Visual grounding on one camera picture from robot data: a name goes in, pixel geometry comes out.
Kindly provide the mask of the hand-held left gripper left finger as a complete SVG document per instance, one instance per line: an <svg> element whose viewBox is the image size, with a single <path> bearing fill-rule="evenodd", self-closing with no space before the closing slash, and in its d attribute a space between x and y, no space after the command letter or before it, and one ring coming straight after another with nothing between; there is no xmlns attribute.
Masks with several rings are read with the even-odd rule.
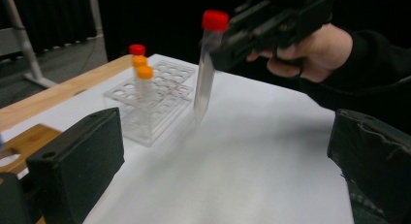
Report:
<svg viewBox="0 0 411 224"><path fill-rule="evenodd" d="M82 224L124 163L117 108L94 112L26 159L47 224Z"/></svg>

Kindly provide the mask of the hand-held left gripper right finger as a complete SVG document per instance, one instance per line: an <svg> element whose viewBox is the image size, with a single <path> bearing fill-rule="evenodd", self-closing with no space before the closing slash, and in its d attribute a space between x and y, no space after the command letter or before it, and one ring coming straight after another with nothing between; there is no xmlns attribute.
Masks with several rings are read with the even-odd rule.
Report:
<svg viewBox="0 0 411 224"><path fill-rule="evenodd" d="M328 156L390 224L411 224L411 136L372 116L335 113Z"/></svg>

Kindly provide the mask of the red cap test tube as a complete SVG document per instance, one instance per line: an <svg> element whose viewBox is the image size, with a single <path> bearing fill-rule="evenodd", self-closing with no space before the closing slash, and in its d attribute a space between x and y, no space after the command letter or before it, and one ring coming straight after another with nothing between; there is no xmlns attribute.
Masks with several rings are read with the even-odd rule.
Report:
<svg viewBox="0 0 411 224"><path fill-rule="evenodd" d="M133 56L145 56L146 47L141 44L132 44L128 47L128 52Z"/></svg>
<svg viewBox="0 0 411 224"><path fill-rule="evenodd" d="M206 114L214 78L210 53L217 49L227 29L229 15L217 10L206 10L202 18L203 37L194 100L194 115L200 124Z"/></svg>

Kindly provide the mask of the wooden test tube rack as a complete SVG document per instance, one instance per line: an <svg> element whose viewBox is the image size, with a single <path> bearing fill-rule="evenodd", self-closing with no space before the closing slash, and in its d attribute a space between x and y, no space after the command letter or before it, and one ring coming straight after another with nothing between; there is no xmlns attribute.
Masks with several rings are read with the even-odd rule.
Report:
<svg viewBox="0 0 411 224"><path fill-rule="evenodd" d="M5 142L3 148L0 149L0 161L14 155L16 159L0 166L0 173L14 173L15 175L22 173L27 168L25 160L60 134L59 130L44 124L37 124Z"/></svg>

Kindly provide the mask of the clear plastic test tube rack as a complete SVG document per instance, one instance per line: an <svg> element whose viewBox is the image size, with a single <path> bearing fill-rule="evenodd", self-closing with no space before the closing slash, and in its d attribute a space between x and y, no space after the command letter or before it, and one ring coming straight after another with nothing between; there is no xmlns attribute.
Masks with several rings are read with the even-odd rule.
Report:
<svg viewBox="0 0 411 224"><path fill-rule="evenodd" d="M136 91L134 76L106 91L107 107L118 107L124 138L146 146L159 137L184 112L193 100L195 70L169 61L153 66L152 94L148 104L142 104Z"/></svg>

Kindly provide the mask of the orange cap test tube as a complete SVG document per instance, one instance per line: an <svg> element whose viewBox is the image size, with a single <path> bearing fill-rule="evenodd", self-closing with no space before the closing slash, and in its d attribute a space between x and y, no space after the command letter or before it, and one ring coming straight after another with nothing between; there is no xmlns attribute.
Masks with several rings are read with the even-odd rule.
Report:
<svg viewBox="0 0 411 224"><path fill-rule="evenodd" d="M152 94L153 68L150 66L139 66L136 68L136 91L140 102L148 104Z"/></svg>
<svg viewBox="0 0 411 224"><path fill-rule="evenodd" d="M133 57L133 66L135 68L140 68L141 66L147 66L147 65L148 65L148 60L145 56L135 55Z"/></svg>

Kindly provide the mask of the white table sheet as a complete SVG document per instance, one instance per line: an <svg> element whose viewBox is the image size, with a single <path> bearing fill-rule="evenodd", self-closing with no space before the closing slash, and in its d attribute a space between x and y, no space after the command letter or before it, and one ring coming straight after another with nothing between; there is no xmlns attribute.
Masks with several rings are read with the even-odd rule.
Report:
<svg viewBox="0 0 411 224"><path fill-rule="evenodd" d="M148 62L196 65L163 55ZM103 94L134 76L124 56L0 112L12 139L63 133L110 109ZM124 163L82 224L353 224L347 185L328 158L334 115L294 90L217 73L200 124L193 100L151 146L123 137Z"/></svg>

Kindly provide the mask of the dark curtain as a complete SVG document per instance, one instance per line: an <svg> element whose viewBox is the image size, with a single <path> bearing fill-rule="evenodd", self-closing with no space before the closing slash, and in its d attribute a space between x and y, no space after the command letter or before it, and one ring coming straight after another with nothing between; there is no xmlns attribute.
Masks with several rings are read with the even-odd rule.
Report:
<svg viewBox="0 0 411 224"><path fill-rule="evenodd" d="M36 53L97 36L91 0L14 0Z"/></svg>

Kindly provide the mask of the white metal stand frame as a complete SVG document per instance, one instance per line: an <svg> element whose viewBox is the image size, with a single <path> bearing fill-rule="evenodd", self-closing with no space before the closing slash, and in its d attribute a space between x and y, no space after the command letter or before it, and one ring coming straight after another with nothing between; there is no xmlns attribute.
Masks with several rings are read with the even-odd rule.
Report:
<svg viewBox="0 0 411 224"><path fill-rule="evenodd" d="M95 0L91 0L91 6L98 36L100 29L97 26L97 5ZM68 44L65 47L87 43L96 37L89 38L86 42ZM55 47L46 50L42 54L65 47ZM16 8L15 1L0 0L0 58L16 53L20 53L28 65L29 71L23 75L26 80L36 83L44 88L51 88L57 85L55 81L48 79L43 73L42 67L38 61L38 57L42 54L36 53L33 50L28 34Z"/></svg>

